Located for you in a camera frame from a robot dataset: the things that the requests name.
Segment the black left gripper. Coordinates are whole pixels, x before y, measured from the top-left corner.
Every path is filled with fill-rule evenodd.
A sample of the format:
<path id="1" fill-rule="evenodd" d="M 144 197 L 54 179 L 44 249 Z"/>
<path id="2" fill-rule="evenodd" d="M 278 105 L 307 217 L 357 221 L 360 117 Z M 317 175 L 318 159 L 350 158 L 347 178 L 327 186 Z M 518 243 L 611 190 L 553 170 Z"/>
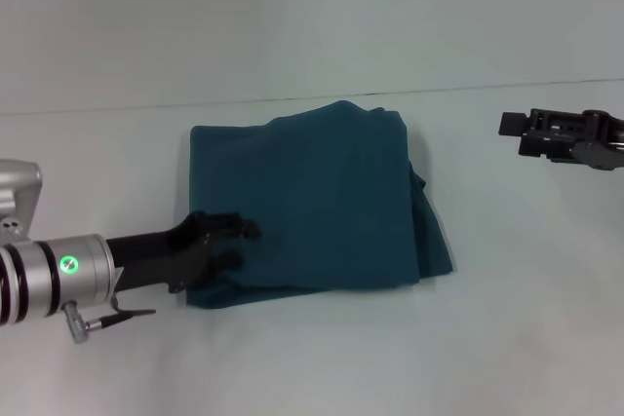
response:
<path id="1" fill-rule="evenodd" d="M 108 239 L 106 244 L 119 271 L 115 290 L 164 284 L 170 293 L 181 292 L 244 264 L 243 256 L 234 249 L 212 255 L 213 242 L 259 240 L 261 236 L 258 225 L 238 213 L 198 211 L 167 231 Z"/>

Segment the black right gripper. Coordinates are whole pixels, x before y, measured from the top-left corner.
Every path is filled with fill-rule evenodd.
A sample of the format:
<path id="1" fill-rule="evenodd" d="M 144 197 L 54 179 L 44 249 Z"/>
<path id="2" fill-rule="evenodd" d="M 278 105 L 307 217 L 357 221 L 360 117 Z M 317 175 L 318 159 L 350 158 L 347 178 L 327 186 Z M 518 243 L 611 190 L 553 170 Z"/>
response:
<path id="1" fill-rule="evenodd" d="M 544 156 L 552 163 L 573 163 L 594 170 L 623 168 L 623 121 L 604 111 L 504 112 L 498 134 L 534 138 L 521 140 L 520 156 Z"/>

